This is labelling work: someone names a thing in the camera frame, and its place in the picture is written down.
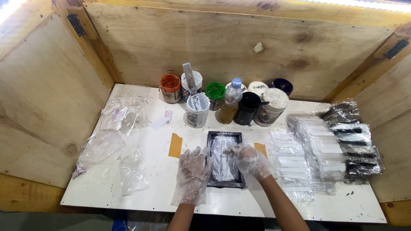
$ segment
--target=plastic glove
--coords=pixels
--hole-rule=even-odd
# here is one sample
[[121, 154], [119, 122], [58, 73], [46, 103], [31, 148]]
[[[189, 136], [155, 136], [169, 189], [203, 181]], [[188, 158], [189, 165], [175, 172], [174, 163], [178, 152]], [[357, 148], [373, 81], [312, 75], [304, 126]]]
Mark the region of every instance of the plastic glove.
[[211, 176], [211, 166], [214, 158], [208, 159], [203, 166], [204, 159], [208, 156], [208, 148], [204, 148], [200, 154], [200, 147], [194, 151], [186, 150], [180, 155], [177, 172], [177, 185], [171, 205], [178, 204], [205, 205], [207, 201], [206, 187]]
[[223, 152], [235, 159], [236, 165], [244, 175], [250, 174], [257, 180], [271, 175], [271, 164], [267, 158], [252, 146], [244, 143], [239, 145], [227, 144]]

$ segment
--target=plywood wall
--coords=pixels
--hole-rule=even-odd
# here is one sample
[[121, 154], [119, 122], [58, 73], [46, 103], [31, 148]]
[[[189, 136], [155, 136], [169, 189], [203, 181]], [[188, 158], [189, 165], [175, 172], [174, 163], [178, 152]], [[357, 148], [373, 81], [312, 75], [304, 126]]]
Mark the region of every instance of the plywood wall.
[[411, 199], [410, 89], [411, 55], [354, 97], [385, 166], [371, 180], [379, 202]]
[[111, 91], [64, 20], [43, 16], [0, 58], [0, 172], [58, 187]]
[[[124, 82], [152, 87], [167, 73], [181, 75], [181, 65], [190, 62], [204, 87], [234, 77], [246, 85], [286, 78], [294, 84], [291, 98], [322, 100], [392, 33], [383, 26], [271, 16], [85, 6]], [[255, 53], [258, 42], [264, 51]]]

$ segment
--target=wood knot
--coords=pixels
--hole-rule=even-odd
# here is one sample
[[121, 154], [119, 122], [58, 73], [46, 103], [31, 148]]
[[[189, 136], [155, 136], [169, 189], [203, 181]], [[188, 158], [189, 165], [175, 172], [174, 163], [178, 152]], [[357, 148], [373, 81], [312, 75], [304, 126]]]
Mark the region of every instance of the wood knot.
[[308, 67], [309, 62], [304, 59], [294, 59], [291, 60], [291, 62], [288, 64], [288, 68], [294, 69], [294, 70], [302, 70]]
[[75, 143], [69, 143], [64, 151], [66, 156], [68, 157], [75, 157], [77, 156], [79, 148]]
[[303, 32], [303, 33], [295, 35], [294, 41], [297, 44], [308, 43], [312, 40], [312, 38], [313, 38], [312, 32]]
[[269, 1], [261, 1], [257, 4], [257, 6], [262, 10], [276, 10], [280, 8], [277, 2], [269, 2]]

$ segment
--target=white table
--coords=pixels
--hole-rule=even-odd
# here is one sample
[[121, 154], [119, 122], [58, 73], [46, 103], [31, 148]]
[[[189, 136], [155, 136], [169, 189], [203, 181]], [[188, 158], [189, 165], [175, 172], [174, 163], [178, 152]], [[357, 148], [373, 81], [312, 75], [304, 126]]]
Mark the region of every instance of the white table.
[[[110, 98], [116, 96], [120, 87], [121, 84], [115, 85]], [[122, 151], [127, 152], [135, 143], [142, 148], [149, 175], [149, 188], [131, 196], [121, 196], [119, 160], [112, 156], [71, 180], [61, 201], [62, 205], [175, 212], [177, 207], [171, 206], [170, 202], [176, 182], [178, 158], [168, 156], [172, 133], [182, 137], [184, 151], [187, 148], [192, 150], [196, 146], [206, 146], [208, 131], [242, 132], [243, 142], [251, 145], [254, 142], [265, 144], [268, 159], [272, 161], [268, 139], [270, 128], [260, 127], [254, 122], [251, 126], [240, 126], [234, 122], [224, 125], [216, 120], [215, 112], [210, 111], [206, 125], [195, 129], [187, 125], [186, 104], [182, 100], [178, 104], [167, 104], [158, 88], [132, 85], [125, 87], [135, 95], [148, 95], [146, 110], [149, 122], [163, 116], [166, 110], [173, 111], [171, 124], [162, 125], [157, 131], [146, 127], [139, 129], [133, 136], [122, 135], [127, 143]], [[288, 113], [312, 112], [321, 106], [326, 104], [291, 100], [273, 126], [285, 126], [285, 115]], [[100, 121], [95, 128], [96, 133], [99, 128]], [[103, 177], [102, 173], [107, 169], [111, 174]], [[206, 193], [207, 205], [196, 207], [195, 213], [275, 217], [266, 195], [256, 181], [247, 182], [244, 189], [208, 187]], [[370, 185], [339, 184], [336, 196], [317, 195], [310, 207], [297, 209], [305, 220], [386, 223]]]

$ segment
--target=light strip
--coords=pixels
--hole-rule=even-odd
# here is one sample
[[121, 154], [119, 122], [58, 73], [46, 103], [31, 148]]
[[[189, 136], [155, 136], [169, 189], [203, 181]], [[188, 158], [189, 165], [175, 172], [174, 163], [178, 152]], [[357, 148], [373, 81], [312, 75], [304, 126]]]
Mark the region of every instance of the light strip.
[[10, 0], [0, 9], [0, 25], [27, 0]]
[[411, 13], [411, 5], [393, 3], [393, 2], [375, 2], [375, 1], [359, 1], [359, 0], [298, 0], [298, 1], [319, 2], [319, 3], [328, 3], [328, 4], [341, 5], [341, 6], [383, 9], [383, 10], [389, 10], [389, 11]]

